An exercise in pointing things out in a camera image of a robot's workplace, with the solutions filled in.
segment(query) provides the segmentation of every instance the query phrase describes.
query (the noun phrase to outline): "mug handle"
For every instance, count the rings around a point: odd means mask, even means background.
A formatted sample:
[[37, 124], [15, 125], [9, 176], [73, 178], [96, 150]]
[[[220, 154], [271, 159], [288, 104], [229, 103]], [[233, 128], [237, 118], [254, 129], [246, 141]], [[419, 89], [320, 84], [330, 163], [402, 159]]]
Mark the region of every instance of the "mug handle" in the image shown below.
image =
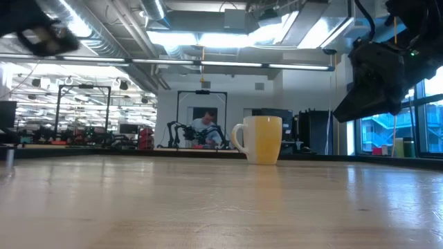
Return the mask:
[[248, 149], [241, 146], [240, 143], [237, 140], [237, 132], [239, 129], [243, 129], [246, 125], [244, 124], [237, 124], [234, 126], [233, 132], [230, 134], [230, 139], [233, 141], [233, 144], [239, 149], [242, 153], [247, 154]]

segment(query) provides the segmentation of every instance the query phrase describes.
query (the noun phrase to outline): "coffee mug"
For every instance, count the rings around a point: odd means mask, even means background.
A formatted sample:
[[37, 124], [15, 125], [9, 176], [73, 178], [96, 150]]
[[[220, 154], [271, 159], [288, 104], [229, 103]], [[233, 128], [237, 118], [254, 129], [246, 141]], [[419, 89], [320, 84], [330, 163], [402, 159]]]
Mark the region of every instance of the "coffee mug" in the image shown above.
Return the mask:
[[[244, 147], [238, 143], [237, 132], [243, 129]], [[246, 154], [250, 164], [274, 165], [282, 145], [282, 118], [253, 116], [235, 125], [231, 133], [234, 145]]]

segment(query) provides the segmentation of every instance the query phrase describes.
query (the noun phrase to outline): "wooden table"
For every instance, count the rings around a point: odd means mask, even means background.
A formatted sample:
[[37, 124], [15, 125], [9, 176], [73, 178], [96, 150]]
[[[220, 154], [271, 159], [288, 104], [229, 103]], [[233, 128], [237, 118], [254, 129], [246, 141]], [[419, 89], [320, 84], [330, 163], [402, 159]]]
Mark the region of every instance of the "wooden table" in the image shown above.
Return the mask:
[[81, 156], [0, 169], [0, 248], [443, 248], [443, 175]]

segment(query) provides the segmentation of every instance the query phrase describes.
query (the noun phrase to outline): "desk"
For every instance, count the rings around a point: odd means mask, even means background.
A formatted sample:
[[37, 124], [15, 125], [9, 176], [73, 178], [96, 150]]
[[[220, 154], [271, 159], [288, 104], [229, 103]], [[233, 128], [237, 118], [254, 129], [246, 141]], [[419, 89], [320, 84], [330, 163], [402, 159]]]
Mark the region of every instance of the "desk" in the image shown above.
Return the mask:
[[0, 248], [439, 248], [443, 175], [366, 163], [70, 156], [0, 169]]

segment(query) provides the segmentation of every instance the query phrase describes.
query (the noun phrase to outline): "person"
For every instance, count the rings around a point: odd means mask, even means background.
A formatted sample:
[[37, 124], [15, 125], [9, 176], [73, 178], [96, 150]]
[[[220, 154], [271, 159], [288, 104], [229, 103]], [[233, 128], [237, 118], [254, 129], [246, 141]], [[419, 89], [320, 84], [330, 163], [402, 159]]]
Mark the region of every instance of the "person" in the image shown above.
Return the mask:
[[[202, 132], [204, 129], [207, 129], [213, 125], [215, 117], [215, 113], [213, 111], [207, 111], [205, 112], [204, 117], [202, 118], [196, 118], [192, 121], [191, 127], [198, 132]], [[215, 147], [215, 145], [220, 145], [222, 143], [222, 138], [216, 131], [210, 132], [206, 136], [206, 144], [210, 147]]]

